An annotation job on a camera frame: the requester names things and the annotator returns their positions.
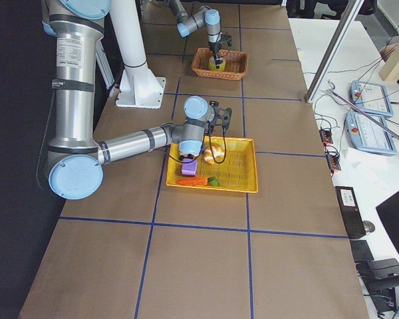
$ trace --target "blue tape line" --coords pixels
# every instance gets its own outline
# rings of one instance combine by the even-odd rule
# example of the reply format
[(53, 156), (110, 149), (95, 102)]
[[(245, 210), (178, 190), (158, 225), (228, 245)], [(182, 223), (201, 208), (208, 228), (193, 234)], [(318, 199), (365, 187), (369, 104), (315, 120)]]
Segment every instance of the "blue tape line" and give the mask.
[(178, 78), (178, 85), (176, 86), (176, 94), (174, 96), (173, 111), (172, 111), (172, 117), (171, 117), (172, 120), (174, 118), (174, 112), (176, 111), (176, 102), (178, 100), (179, 85), (180, 85), (180, 78)]
[(175, 23), (152, 23), (152, 22), (141, 22), (141, 25), (172, 25), (173, 27), (176, 26)]
[(312, 234), (312, 233), (293, 233), (288, 231), (261, 231), (258, 229), (250, 230), (251, 233), (257, 234), (269, 234), (269, 235), (290, 235), (290, 236), (301, 236), (301, 237), (321, 237), (321, 238), (337, 238), (337, 239), (348, 239), (344, 235), (327, 235), (327, 234)]
[[(194, 5), (191, 4), (191, 13), (190, 13), (190, 17), (192, 17), (192, 13), (194, 11)], [(189, 37), (185, 37), (185, 45), (184, 45), (184, 55), (182, 57), (182, 64), (185, 62), (185, 53), (186, 53), (186, 47), (188, 45), (188, 39)]]
[(250, 314), (251, 314), (251, 319), (254, 319), (253, 258), (251, 256), (250, 208), (249, 208), (248, 194), (245, 194), (245, 207), (247, 210), (247, 243), (248, 243), (248, 275), (249, 275), (249, 287), (250, 287)]
[[(239, 50), (242, 51), (242, 36), (241, 36), (241, 9), (238, 4), (238, 29), (239, 29)], [(243, 129), (243, 137), (247, 136), (247, 130), (245, 126), (245, 103), (244, 103), (244, 79), (241, 79), (241, 98), (242, 98), (242, 129)]]
[(249, 97), (249, 96), (244, 96), (244, 98), (248, 100), (277, 100), (277, 101), (300, 101), (300, 98), (258, 98), (258, 97)]
[(136, 301), (136, 309), (134, 311), (134, 319), (137, 319), (137, 317), (139, 315), (140, 299), (142, 298), (142, 290), (143, 290), (143, 287), (144, 287), (146, 266), (148, 264), (149, 251), (150, 251), (150, 248), (151, 248), (152, 233), (154, 232), (154, 223), (155, 223), (155, 217), (156, 217), (156, 214), (157, 214), (158, 200), (160, 198), (161, 184), (162, 184), (162, 178), (163, 178), (163, 175), (164, 175), (164, 166), (165, 166), (165, 164), (166, 164), (166, 157), (163, 156), (162, 165), (161, 165), (160, 181), (158, 182), (157, 196), (156, 196), (155, 205), (154, 205), (154, 214), (152, 215), (151, 229), (150, 229), (149, 237), (148, 237), (148, 245), (146, 246), (144, 266), (143, 266), (143, 269), (142, 269), (142, 276), (140, 277), (140, 286), (139, 286), (139, 292), (138, 292), (138, 299)]
[[(166, 26), (176, 26), (174, 23), (151, 23), (145, 22), (141, 23), (141, 25), (166, 25)], [(283, 29), (283, 28), (265, 28), (265, 27), (226, 27), (225, 29), (253, 29), (253, 30), (276, 30), (276, 31), (291, 31), (291, 29)]]
[(184, 225), (184, 224), (167, 224), (167, 223), (154, 223), (155, 226), (161, 227), (177, 227), (177, 228), (189, 228), (189, 229), (207, 229), (209, 231), (236, 231), (246, 233), (247, 229), (240, 228), (228, 228), (228, 227), (214, 227), (214, 226), (199, 226), (199, 225)]
[(87, 217), (69, 217), (61, 216), (59, 219), (67, 221), (93, 221), (99, 223), (117, 223), (117, 224), (132, 224), (132, 225), (145, 225), (145, 226), (161, 226), (161, 227), (178, 227), (178, 228), (189, 228), (189, 229), (207, 229), (210, 231), (236, 231), (240, 233), (266, 233), (272, 235), (293, 235), (293, 236), (304, 236), (304, 237), (325, 237), (325, 238), (348, 238), (347, 236), (340, 235), (320, 235), (313, 233), (292, 233), (286, 231), (265, 231), (259, 229), (242, 229), (242, 228), (229, 228), (229, 227), (215, 227), (215, 226), (199, 226), (199, 225), (183, 225), (183, 224), (169, 224), (169, 223), (149, 223), (147, 221), (123, 221), (119, 219), (102, 219), (102, 218), (87, 218)]
[(291, 29), (282, 29), (282, 28), (259, 28), (259, 27), (241, 27), (241, 29), (250, 29), (250, 30), (274, 30), (274, 31), (291, 31)]
[(159, 52), (154, 52), (154, 53), (146, 53), (146, 55), (164, 55), (164, 56), (194, 56), (193, 54), (178, 54), (178, 53), (159, 53)]
[(286, 156), (305, 156), (308, 158), (325, 158), (325, 155), (314, 155), (314, 154), (296, 154), (296, 153), (267, 152), (267, 151), (257, 151), (255, 153), (256, 154), (286, 155)]
[[(164, 94), (168, 94), (168, 95), (174, 95), (175, 93), (164, 93)], [(178, 95), (180, 96), (191, 96), (194, 94), (188, 94), (188, 93), (178, 93)], [(246, 100), (276, 100), (276, 101), (300, 101), (300, 98), (258, 98), (258, 97), (249, 97), (249, 96), (229, 96), (229, 95), (205, 95), (203, 94), (203, 96), (209, 96), (210, 98), (244, 98)]]
[(271, 58), (271, 61), (292, 61), (292, 62), (300, 62), (299, 59), (295, 59), (295, 58)]
[(88, 218), (88, 217), (68, 217), (68, 216), (60, 216), (59, 219), (63, 219), (65, 221), (100, 221), (102, 223), (151, 225), (151, 223), (147, 221), (122, 221), (119, 219), (102, 219), (102, 218)]

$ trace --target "wicker basket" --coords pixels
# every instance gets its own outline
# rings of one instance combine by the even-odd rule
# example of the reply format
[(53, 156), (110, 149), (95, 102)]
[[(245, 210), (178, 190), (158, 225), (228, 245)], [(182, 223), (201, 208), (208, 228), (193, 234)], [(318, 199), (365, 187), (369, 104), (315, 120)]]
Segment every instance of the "wicker basket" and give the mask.
[(208, 48), (197, 49), (194, 60), (192, 61), (192, 70), (198, 76), (222, 78), (224, 80), (241, 80), (245, 73), (247, 73), (247, 53), (220, 50), (219, 54), (226, 60), (226, 67), (223, 72), (210, 71), (208, 69), (208, 60), (213, 55)]

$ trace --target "white mounting bracket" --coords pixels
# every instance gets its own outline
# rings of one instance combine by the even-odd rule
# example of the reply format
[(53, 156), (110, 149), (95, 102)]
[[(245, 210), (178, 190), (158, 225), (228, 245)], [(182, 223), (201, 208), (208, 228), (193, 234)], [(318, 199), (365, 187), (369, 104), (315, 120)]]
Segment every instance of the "white mounting bracket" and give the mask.
[(130, 81), (124, 70), (116, 105), (123, 108), (160, 108), (164, 97), (166, 78), (155, 77), (150, 69), (148, 69), (146, 83), (144, 76), (142, 76), (143, 81), (136, 79), (136, 75), (132, 78)]

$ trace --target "chair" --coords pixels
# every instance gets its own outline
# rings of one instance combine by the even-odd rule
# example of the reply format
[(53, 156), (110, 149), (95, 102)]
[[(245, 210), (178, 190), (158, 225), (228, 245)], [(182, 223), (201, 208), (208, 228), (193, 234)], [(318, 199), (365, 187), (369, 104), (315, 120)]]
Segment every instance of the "chair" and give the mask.
[[(317, 0), (318, 3), (323, 3), (329, 6), (331, 11), (335, 11), (335, 15), (321, 15), (321, 19), (340, 20), (341, 15), (346, 9), (347, 0)], [(359, 15), (372, 15), (377, 10), (377, 0), (365, 0), (359, 10)]]

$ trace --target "black floor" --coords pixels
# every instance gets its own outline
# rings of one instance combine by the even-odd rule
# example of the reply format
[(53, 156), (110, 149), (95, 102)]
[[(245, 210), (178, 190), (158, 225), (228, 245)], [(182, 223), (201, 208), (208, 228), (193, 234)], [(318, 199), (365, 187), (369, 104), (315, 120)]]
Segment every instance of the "black floor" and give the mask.
[[(0, 1), (0, 318), (17, 318), (64, 204), (36, 179), (55, 50), (40, 1)], [(101, 83), (96, 97), (103, 106)]]

